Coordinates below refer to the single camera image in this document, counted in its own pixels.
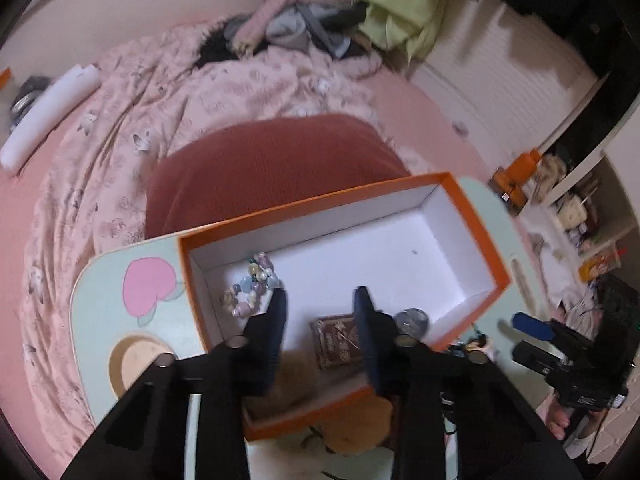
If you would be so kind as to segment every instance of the red pillow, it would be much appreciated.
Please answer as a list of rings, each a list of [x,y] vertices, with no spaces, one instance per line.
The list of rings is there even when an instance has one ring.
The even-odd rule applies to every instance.
[[[351,116],[237,124],[158,165],[145,237],[408,175],[373,127]]]

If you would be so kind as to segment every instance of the pink blanket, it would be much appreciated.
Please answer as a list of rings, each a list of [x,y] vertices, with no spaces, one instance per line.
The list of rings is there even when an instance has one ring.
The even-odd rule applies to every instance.
[[[366,75],[378,63],[342,65],[318,51],[271,47],[192,72],[209,28],[178,27],[106,53],[103,85],[66,131],[40,188],[20,319],[36,412],[64,465],[94,429],[70,339],[72,288],[91,257],[142,240],[146,183],[158,160],[225,126],[277,116],[345,113],[380,130],[372,92],[345,72]],[[420,160],[404,160],[420,169]]]

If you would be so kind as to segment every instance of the light green cloth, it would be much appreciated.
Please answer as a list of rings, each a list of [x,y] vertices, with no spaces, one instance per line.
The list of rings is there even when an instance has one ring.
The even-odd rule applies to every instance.
[[[365,0],[360,30],[382,50],[400,48],[407,59],[423,58],[433,48],[447,0]]]

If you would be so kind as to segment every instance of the pink heart decal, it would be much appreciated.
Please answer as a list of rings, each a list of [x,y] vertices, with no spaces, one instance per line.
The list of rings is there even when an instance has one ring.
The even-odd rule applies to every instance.
[[[134,260],[127,267],[122,283],[122,300],[132,316],[142,317],[167,298],[176,288],[174,268],[162,258]]]

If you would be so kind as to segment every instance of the round cutout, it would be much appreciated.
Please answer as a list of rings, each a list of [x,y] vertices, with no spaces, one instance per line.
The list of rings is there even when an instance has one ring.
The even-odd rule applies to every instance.
[[[173,353],[169,345],[148,333],[132,333],[118,341],[109,357],[109,380],[116,396],[121,398],[164,352]]]

